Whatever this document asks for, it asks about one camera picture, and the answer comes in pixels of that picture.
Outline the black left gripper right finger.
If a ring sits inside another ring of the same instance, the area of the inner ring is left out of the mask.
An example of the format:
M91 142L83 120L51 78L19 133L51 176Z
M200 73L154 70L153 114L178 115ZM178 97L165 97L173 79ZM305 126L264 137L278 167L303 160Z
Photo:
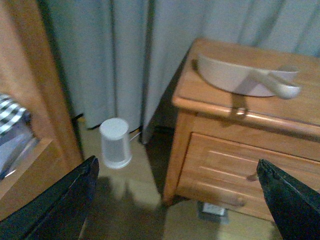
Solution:
M258 161L256 172L281 237L284 240L318 240L320 193L265 159Z

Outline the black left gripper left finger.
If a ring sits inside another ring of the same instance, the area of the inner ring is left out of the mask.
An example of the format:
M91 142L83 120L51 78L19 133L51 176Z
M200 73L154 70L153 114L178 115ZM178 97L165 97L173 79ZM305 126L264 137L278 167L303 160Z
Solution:
M0 222L2 240L77 240L95 195L99 161L89 157Z

